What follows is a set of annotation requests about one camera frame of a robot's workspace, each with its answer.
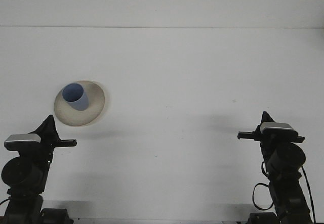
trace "plastic cup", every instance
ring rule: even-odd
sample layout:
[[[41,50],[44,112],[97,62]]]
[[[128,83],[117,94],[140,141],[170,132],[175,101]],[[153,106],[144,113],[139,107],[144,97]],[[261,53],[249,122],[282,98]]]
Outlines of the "plastic cup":
[[[86,91],[83,86],[78,83],[67,85],[62,91],[62,97],[73,109],[83,111],[89,106],[89,99]]]

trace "white surface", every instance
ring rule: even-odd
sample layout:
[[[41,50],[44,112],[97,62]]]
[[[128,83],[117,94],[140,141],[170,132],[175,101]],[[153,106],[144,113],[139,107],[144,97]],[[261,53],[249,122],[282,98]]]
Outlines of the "white surface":
[[[324,0],[0,0],[0,25],[324,27]]]
[[[0,37],[0,139],[38,127],[71,81],[110,94],[96,124],[56,121],[78,146],[55,150],[44,193],[52,206],[72,217],[246,219],[266,179],[259,144],[236,135],[267,110],[306,136],[324,219],[322,29],[0,28]],[[2,148],[0,166],[16,155]],[[256,200],[270,197],[259,190]]]
[[[236,224],[236,222],[188,220],[74,219],[75,224]]]

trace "beige plate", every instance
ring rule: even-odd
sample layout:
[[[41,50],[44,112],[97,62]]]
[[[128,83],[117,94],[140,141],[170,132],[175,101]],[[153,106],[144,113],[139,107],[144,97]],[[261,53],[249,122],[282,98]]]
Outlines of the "beige plate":
[[[77,81],[81,84],[88,96],[89,107],[86,110],[79,111],[73,109],[64,101],[62,90],[56,96],[54,102],[54,112],[56,117],[64,124],[70,126],[81,126],[95,120],[102,112],[105,106],[105,93],[102,88],[92,81]]]

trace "black cable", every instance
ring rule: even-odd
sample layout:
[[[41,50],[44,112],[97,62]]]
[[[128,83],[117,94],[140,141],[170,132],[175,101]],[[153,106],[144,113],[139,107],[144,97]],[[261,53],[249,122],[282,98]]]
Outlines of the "black cable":
[[[0,202],[0,205],[2,205],[3,203],[7,202],[8,200],[9,200],[9,199]]]
[[[265,164],[265,162],[263,161],[263,162],[261,163],[261,171],[262,171],[262,173],[263,173],[264,176],[268,177],[268,174],[267,174],[266,171],[264,170],[264,164]]]
[[[261,207],[257,206],[257,204],[256,204],[255,201],[254,201],[254,192],[255,192],[255,188],[256,188],[257,186],[259,186],[259,185],[265,186],[265,187],[267,187],[267,188],[269,187],[269,185],[266,185],[266,184],[264,184],[264,183],[258,183],[258,184],[256,184],[256,185],[254,186],[253,193],[252,193],[252,202],[253,202],[255,208],[257,208],[258,210],[269,210],[269,209],[271,209],[271,208],[273,207],[273,203],[270,205],[269,208],[264,209],[264,208],[261,208]]]
[[[312,211],[313,211],[313,222],[314,222],[314,224],[315,224],[315,223],[316,223],[316,218],[315,218],[315,210],[314,210],[314,202],[313,202],[312,192],[311,192],[311,190],[310,190],[310,186],[309,186],[308,178],[307,178],[307,175],[306,175],[306,172],[305,172],[305,169],[304,169],[303,166],[302,166],[302,170],[303,170],[303,173],[304,173],[304,176],[305,176],[305,180],[306,180],[306,184],[307,184],[307,188],[308,188],[310,204],[311,204],[311,206],[312,206]]]

